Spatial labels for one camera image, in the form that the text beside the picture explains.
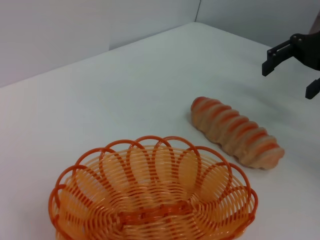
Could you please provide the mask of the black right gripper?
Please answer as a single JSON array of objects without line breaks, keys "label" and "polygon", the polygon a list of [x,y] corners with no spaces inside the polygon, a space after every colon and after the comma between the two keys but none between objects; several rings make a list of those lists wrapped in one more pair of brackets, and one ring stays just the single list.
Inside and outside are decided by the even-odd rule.
[{"label": "black right gripper", "polygon": [[[262,64],[262,75],[267,76],[282,62],[296,58],[303,65],[320,70],[320,32],[312,34],[296,33],[267,51],[266,61]],[[313,99],[320,92],[320,78],[310,83],[305,90],[305,98]]]}]

